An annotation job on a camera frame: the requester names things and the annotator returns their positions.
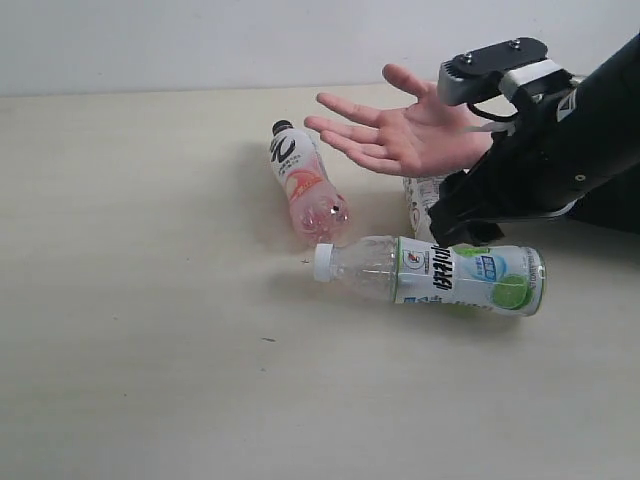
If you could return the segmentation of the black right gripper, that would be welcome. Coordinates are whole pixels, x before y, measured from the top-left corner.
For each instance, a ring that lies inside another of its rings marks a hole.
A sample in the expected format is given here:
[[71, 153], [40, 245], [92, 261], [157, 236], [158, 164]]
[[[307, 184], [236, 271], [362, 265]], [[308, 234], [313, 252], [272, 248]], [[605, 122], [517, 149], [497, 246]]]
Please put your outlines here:
[[444, 247], [501, 240], [497, 220], [555, 216], [639, 164], [639, 39], [632, 37], [582, 80], [487, 114], [493, 144], [468, 173], [448, 175], [429, 209]]

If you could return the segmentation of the black sleeved forearm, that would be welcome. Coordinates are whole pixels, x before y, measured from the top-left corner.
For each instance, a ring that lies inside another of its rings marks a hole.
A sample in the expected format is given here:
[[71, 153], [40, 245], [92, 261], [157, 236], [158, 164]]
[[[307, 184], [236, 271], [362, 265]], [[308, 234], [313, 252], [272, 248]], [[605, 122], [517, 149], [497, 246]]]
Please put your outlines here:
[[639, 233], [639, 210], [628, 203], [585, 197], [576, 202], [568, 217], [610, 230]]

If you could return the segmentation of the open bare human hand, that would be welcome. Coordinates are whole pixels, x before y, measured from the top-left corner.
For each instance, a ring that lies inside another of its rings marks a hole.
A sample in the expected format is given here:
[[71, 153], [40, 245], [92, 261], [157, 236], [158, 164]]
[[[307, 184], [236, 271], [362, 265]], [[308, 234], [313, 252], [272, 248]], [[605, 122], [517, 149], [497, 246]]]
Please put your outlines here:
[[448, 106], [436, 85], [397, 64], [382, 69], [392, 87], [415, 97], [407, 107], [378, 109], [321, 92], [316, 101], [347, 119], [308, 116], [304, 126], [358, 166], [399, 177], [433, 177], [472, 168], [492, 145], [491, 134], [474, 131], [465, 106]]

